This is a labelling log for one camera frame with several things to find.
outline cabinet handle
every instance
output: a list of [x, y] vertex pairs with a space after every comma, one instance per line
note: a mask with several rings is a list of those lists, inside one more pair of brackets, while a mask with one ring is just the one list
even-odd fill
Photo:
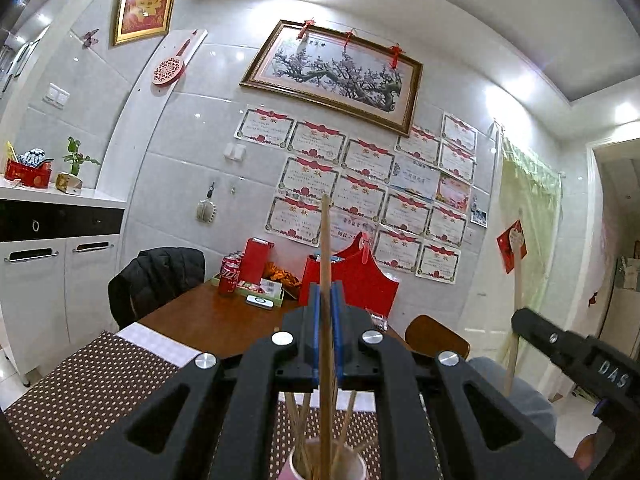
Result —
[[94, 251], [103, 251], [105, 249], [111, 249], [112, 247], [113, 247], [113, 244], [105, 245], [103, 247], [87, 247], [86, 249], [73, 249], [72, 252], [74, 252], [74, 253], [92, 253]]
[[42, 256], [31, 256], [29, 258], [19, 258], [18, 260], [10, 260], [9, 258], [5, 258], [4, 260], [8, 264], [20, 264], [22, 262], [32, 262], [33, 260], [42, 260], [44, 258], [55, 258], [59, 254], [60, 253], [58, 251], [56, 251], [55, 253], [43, 254]]

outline gold picture frame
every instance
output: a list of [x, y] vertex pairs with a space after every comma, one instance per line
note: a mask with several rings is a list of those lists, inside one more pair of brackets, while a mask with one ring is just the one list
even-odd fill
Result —
[[326, 106], [404, 137], [414, 117], [422, 63], [354, 35], [280, 20], [240, 86]]
[[166, 34], [173, 10], [174, 0], [118, 0], [111, 44]]

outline green plant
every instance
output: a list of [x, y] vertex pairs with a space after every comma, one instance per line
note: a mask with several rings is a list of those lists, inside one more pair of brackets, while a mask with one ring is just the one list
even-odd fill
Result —
[[71, 174], [78, 176], [80, 171], [80, 166], [84, 162], [90, 162], [92, 164], [97, 164], [100, 166], [100, 162], [91, 158], [89, 155], [83, 155], [78, 152], [78, 148], [80, 147], [80, 141], [75, 140], [73, 137], [69, 137], [69, 154], [65, 156], [65, 162], [71, 162]]

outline silver bolt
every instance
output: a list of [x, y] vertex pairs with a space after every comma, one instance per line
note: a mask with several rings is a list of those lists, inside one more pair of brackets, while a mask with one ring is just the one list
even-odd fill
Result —
[[438, 361], [444, 366], [455, 366], [460, 362], [460, 357], [455, 352], [447, 350], [438, 354]]
[[218, 360], [216, 359], [216, 356], [209, 353], [200, 354], [196, 357], [196, 366], [203, 370], [213, 368], [217, 362]]
[[286, 346], [293, 343], [293, 336], [289, 332], [276, 332], [271, 336], [274, 345]]
[[362, 340], [370, 345], [377, 345], [384, 336], [377, 330], [367, 330], [362, 334]]

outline black drawer front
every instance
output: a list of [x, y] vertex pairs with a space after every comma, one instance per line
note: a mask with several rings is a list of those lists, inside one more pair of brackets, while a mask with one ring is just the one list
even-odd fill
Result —
[[0, 200], [0, 242], [116, 235], [123, 209]]

